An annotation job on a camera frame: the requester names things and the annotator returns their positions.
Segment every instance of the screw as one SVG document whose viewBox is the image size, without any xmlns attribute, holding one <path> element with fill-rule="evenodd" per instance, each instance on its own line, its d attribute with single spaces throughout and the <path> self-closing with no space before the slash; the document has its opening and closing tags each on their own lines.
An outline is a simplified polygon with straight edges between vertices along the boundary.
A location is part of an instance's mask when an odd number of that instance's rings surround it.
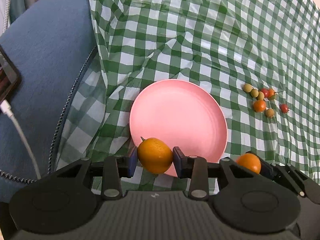
<svg viewBox="0 0 320 240">
<path fill-rule="evenodd" d="M 103 194 L 106 196 L 106 197 L 116 197 L 120 194 L 120 192 L 118 190 L 116 190 L 115 188 L 109 188 L 109 189 L 106 189 Z"/>
<path fill-rule="evenodd" d="M 204 190 L 196 189 L 191 192 L 191 195 L 196 198 L 203 198 L 207 195 L 207 193 Z"/>
</svg>

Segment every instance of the orange fruit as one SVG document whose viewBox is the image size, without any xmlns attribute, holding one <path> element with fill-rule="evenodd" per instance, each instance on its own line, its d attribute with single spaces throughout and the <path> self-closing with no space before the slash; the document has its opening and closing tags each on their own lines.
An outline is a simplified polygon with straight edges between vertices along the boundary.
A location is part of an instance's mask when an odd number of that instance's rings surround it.
<svg viewBox="0 0 320 240">
<path fill-rule="evenodd" d="M 157 138 L 148 138 L 138 147 L 138 159 L 142 166 L 154 174 L 166 172 L 172 164 L 171 149 Z"/>
<path fill-rule="evenodd" d="M 252 153 L 245 153 L 239 156 L 236 160 L 236 163 L 257 174 L 259 174 L 261 171 L 261 161 Z"/>
<path fill-rule="evenodd" d="M 276 93 L 272 88 L 270 88 L 268 91 L 269 91 L 268 98 L 271 98 Z"/>
<path fill-rule="evenodd" d="M 257 100 L 253 104 L 253 109 L 256 112 L 263 112 L 266 109 L 266 103 L 264 100 Z"/>
</svg>

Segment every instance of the phone screen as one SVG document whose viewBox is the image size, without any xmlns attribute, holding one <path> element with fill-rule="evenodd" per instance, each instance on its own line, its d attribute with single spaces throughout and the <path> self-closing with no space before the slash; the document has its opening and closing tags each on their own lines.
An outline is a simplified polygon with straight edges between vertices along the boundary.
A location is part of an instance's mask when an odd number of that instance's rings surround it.
<svg viewBox="0 0 320 240">
<path fill-rule="evenodd" d="M 20 75 L 10 60 L 6 59 L 2 49 L 0 50 L 0 103 L 18 85 Z"/>
</svg>

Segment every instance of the plate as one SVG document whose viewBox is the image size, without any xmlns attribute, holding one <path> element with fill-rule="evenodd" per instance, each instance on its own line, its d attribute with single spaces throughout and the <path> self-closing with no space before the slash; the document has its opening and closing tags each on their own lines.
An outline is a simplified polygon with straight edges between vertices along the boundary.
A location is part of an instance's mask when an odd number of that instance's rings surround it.
<svg viewBox="0 0 320 240">
<path fill-rule="evenodd" d="M 226 119 L 217 101 L 201 87 L 168 79 L 146 87 L 130 112 L 130 133 L 136 146 L 150 137 L 171 149 L 179 146 L 185 156 L 197 155 L 217 163 L 228 139 Z M 166 174 L 177 176 L 174 165 Z"/>
</svg>

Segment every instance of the tablecloth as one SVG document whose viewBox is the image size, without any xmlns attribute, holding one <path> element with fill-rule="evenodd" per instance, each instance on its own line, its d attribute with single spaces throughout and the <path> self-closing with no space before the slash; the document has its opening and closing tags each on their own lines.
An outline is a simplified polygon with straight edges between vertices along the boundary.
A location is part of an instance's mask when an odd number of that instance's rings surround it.
<svg viewBox="0 0 320 240">
<path fill-rule="evenodd" d="M 320 20 L 312 0 L 89 1 L 106 108 L 79 156 L 102 161 L 127 154 L 134 99 L 153 82 L 176 78 L 199 85 L 221 106 L 228 126 L 223 156 L 251 150 L 269 163 L 291 163 L 319 183 Z M 274 118 L 253 111 L 245 82 L 284 90 L 266 101 Z M 141 165 L 133 178 L 122 179 L 124 190 L 188 190 L 188 184 Z M 217 192 L 215 179 L 209 186 Z"/>
</svg>

